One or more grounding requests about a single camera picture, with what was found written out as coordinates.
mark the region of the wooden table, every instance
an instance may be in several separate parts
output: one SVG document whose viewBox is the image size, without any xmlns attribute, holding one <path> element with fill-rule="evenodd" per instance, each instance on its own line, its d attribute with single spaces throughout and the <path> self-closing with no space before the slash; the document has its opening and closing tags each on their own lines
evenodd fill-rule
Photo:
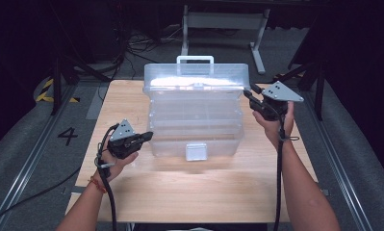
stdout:
<svg viewBox="0 0 384 231">
<path fill-rule="evenodd" d="M 85 187 L 96 167 L 97 145 L 108 128 L 127 118 L 137 133 L 146 132 L 149 98 L 143 81 L 112 81 L 96 122 L 76 187 Z M 276 151 L 255 121 L 248 100 L 241 97 L 244 138 L 234 156 L 203 162 L 185 157 L 155 157 L 149 143 L 125 167 L 111 187 L 116 218 L 122 222 L 274 222 Z M 293 136 L 299 136 L 294 127 Z M 302 141 L 294 147 L 317 181 Z M 73 192 L 67 210 L 80 194 Z M 104 196 L 100 221 L 111 220 L 109 198 Z M 289 221 L 282 196 L 281 221 Z"/>
</svg>

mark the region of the metal stand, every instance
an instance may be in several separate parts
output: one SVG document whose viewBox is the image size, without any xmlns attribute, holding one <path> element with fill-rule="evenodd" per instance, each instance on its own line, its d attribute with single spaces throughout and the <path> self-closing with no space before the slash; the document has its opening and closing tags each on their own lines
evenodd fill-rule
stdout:
<svg viewBox="0 0 384 231">
<path fill-rule="evenodd" d="M 62 105 L 62 75 L 68 85 L 76 85 L 80 78 L 74 70 L 74 66 L 78 66 L 85 70 L 90 75 L 99 79 L 102 82 L 111 82 L 111 79 L 107 76 L 99 73 L 95 69 L 91 68 L 87 64 L 82 64 L 68 56 L 63 56 L 58 52 L 56 61 L 53 64 L 53 88 L 54 88 L 54 105 L 51 115 L 53 116 Z"/>
<path fill-rule="evenodd" d="M 295 77 L 297 74 L 305 72 L 297 85 L 300 90 L 309 90 L 312 87 L 312 85 L 315 83 L 315 81 L 317 81 L 317 90 L 315 95 L 315 112 L 317 114 L 318 120 L 322 120 L 321 104 L 323 99 L 323 88 L 324 88 L 324 79 L 325 79 L 324 66 L 325 66 L 324 62 L 304 64 L 288 72 L 287 74 L 284 74 L 282 77 L 277 79 L 277 81 L 280 81 L 283 83 L 284 81 L 287 81 Z"/>
<path fill-rule="evenodd" d="M 266 70 L 260 56 L 259 47 L 269 18 L 269 10 L 263 13 L 196 13 L 189 12 L 189 7 L 184 7 L 183 12 L 183 44 L 182 56 L 189 53 L 188 29 L 189 28 L 227 28 L 257 30 L 255 42 L 249 46 L 259 74 L 265 74 Z"/>
</svg>

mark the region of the human arm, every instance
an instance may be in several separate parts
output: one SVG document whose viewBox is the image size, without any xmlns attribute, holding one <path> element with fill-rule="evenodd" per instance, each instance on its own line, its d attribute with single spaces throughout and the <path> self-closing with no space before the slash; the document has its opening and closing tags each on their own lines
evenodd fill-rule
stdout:
<svg viewBox="0 0 384 231">
<path fill-rule="evenodd" d="M 138 157 L 138 152 L 134 152 L 123 160 L 116 160 L 108 149 L 104 149 L 102 160 L 106 163 L 116 161 L 116 164 L 110 167 L 111 176 L 107 178 L 108 182 L 115 179 L 126 165 L 132 163 Z M 98 182 L 100 187 L 104 187 L 98 170 L 93 174 L 93 179 Z M 94 183 L 89 182 L 83 193 L 65 215 L 57 230 L 95 230 L 103 194 Z"/>
<path fill-rule="evenodd" d="M 266 136 L 272 145 L 277 148 L 279 121 L 266 121 L 255 111 L 253 115 L 265 128 Z M 289 102 L 284 120 L 287 137 L 291 135 L 293 127 L 294 103 Z M 340 230 L 332 207 L 302 164 L 290 140 L 283 143 L 282 176 L 288 215 L 295 230 Z"/>
</svg>

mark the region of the wristband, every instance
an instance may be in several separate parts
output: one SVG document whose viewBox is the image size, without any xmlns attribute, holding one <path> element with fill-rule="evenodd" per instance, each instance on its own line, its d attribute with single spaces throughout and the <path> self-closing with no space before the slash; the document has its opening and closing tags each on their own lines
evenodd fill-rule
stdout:
<svg viewBox="0 0 384 231">
<path fill-rule="evenodd" d="M 93 176 L 90 178 L 89 182 L 93 183 L 96 186 L 96 188 L 102 193 L 104 194 L 107 193 L 107 189 L 105 189 L 105 187 L 100 186 L 98 181 L 94 179 Z"/>
</svg>

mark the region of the finger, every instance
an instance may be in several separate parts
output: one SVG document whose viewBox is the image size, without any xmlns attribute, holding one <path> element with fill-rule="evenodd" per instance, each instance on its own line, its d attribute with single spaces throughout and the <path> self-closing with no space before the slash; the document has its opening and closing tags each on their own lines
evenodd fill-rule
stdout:
<svg viewBox="0 0 384 231">
<path fill-rule="evenodd" d="M 108 135 L 108 137 L 105 139 L 104 147 L 103 149 L 106 149 L 108 147 L 108 142 L 110 141 L 111 135 Z"/>
<path fill-rule="evenodd" d="M 259 124 L 262 124 L 263 122 L 264 122 L 264 118 L 263 118 L 263 116 L 259 113 L 259 112 L 257 112 L 257 111 L 253 111 L 252 112 L 252 115 L 255 117 L 255 120 L 257 120 L 257 122 L 259 123 Z"/>
<path fill-rule="evenodd" d="M 129 165 L 132 162 L 134 162 L 135 159 L 137 159 L 138 156 L 139 156 L 139 153 L 138 152 L 134 152 L 134 153 L 130 154 L 129 156 L 127 156 L 125 159 L 119 160 L 119 163 L 121 165 L 123 165 L 123 166 Z"/>
<path fill-rule="evenodd" d="M 288 111 L 286 116 L 294 117 L 294 102 L 288 101 Z"/>
</svg>

